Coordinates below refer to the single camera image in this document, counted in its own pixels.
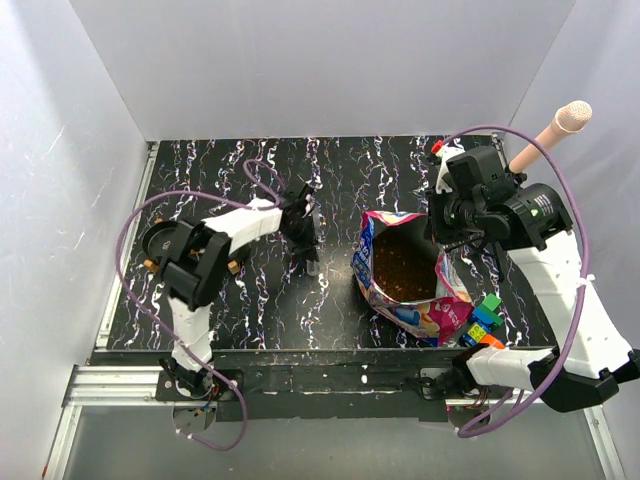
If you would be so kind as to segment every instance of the snack bag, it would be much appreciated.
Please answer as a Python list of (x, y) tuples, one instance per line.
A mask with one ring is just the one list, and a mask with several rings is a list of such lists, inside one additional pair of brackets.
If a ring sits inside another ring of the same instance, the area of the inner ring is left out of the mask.
[(473, 310), (448, 256), (425, 239), (427, 216), (368, 211), (351, 266), (369, 305), (437, 347)]

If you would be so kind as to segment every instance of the green toy block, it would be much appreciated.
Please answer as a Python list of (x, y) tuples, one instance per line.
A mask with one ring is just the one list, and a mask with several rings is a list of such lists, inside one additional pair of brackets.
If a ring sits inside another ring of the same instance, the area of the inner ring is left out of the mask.
[(490, 293), (485, 297), (485, 299), (482, 301), (480, 305), (483, 305), (487, 307), (489, 310), (491, 310), (492, 312), (494, 312), (496, 308), (500, 306), (501, 303), (502, 303), (502, 300), (496, 297), (493, 293)]
[(502, 319), (502, 317), (498, 317), (497, 315), (496, 317), (497, 318), (494, 319), (496, 323), (494, 324), (494, 327), (492, 328), (492, 330), (495, 330), (496, 328), (498, 328), (500, 325), (504, 323), (504, 320)]

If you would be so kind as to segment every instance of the black marble pattern surface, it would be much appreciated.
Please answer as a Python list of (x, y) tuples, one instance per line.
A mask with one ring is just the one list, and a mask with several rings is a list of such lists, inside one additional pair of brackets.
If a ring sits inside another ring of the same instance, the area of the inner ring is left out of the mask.
[[(298, 176), (316, 189), (321, 273), (297, 271), (279, 234), (252, 244), (243, 270), (229, 277), (212, 307), (214, 349), (359, 349), (427, 347), (371, 310), (350, 267), (365, 210), (424, 211), (424, 190), (437, 176), (427, 161), (442, 137), (270, 138), (163, 141), (147, 198), (170, 190), (193, 190), (248, 202), (256, 187), (242, 163), (260, 159), (285, 182)], [(459, 140), (466, 149), (491, 144), (489, 136)], [(262, 181), (275, 186), (271, 175)], [(190, 196), (172, 196), (144, 212), (126, 275), (144, 303), (171, 324), (159, 284), (142, 267), (142, 232), (160, 217), (205, 218), (230, 209)], [(507, 345), (547, 346), (555, 339), (537, 300), (517, 267), (507, 259), (499, 284), (493, 259), (472, 261), (467, 249), (452, 254), (458, 274), (477, 303), (490, 293), (503, 300), (504, 326), (496, 333)], [(111, 350), (167, 350), (171, 341), (121, 294), (107, 345)]]

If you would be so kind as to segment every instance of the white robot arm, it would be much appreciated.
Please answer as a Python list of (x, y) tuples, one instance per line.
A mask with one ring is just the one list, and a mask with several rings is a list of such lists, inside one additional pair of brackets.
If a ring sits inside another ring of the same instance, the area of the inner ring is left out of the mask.
[[(577, 410), (604, 402), (617, 393), (619, 383), (639, 378), (640, 352), (616, 330), (591, 280), (580, 278), (572, 220), (557, 193), (541, 184), (521, 188), (526, 177), (505, 171), (492, 147), (435, 150), (441, 169), (429, 195), (429, 215), (436, 241), (449, 249), (480, 241), (478, 250), (488, 244), (496, 253), (506, 250), (529, 281), (559, 347), (567, 339), (577, 288), (586, 285), (572, 348), (542, 400), (557, 411)], [(517, 350), (479, 344), (454, 360), (454, 369), (436, 379), (436, 388), (468, 391), (499, 385), (533, 391), (557, 357), (558, 348)]]
[(149, 259), (145, 264), (165, 282), (173, 329), (183, 344), (174, 346), (171, 359), (162, 366), (181, 394), (200, 398), (212, 386), (211, 375), (183, 347), (202, 362), (211, 361), (211, 304), (224, 277), (237, 273), (232, 270), (239, 270), (249, 255), (249, 243), (280, 231), (293, 257), (306, 264), (307, 273), (318, 273), (312, 193), (309, 185), (294, 180), (277, 207), (256, 198), (248, 209), (197, 222), (159, 222), (146, 232), (142, 243)]

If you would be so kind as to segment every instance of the white enclosure panel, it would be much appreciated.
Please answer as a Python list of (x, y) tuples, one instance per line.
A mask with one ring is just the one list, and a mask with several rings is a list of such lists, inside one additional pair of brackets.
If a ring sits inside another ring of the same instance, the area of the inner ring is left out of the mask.
[(40, 478), (146, 144), (68, 1), (0, 1), (0, 478)]
[(147, 140), (511, 120), (574, 0), (71, 0)]
[[(620, 333), (640, 348), (640, 4), (578, 0), (518, 110), (515, 128), (536, 134), (556, 109), (588, 101), (584, 131), (554, 150), (588, 227), (595, 286)], [(513, 157), (522, 144), (508, 141)], [(558, 183), (539, 161), (534, 181)], [(621, 386), (605, 414), (628, 478), (640, 478), (640, 382)]]

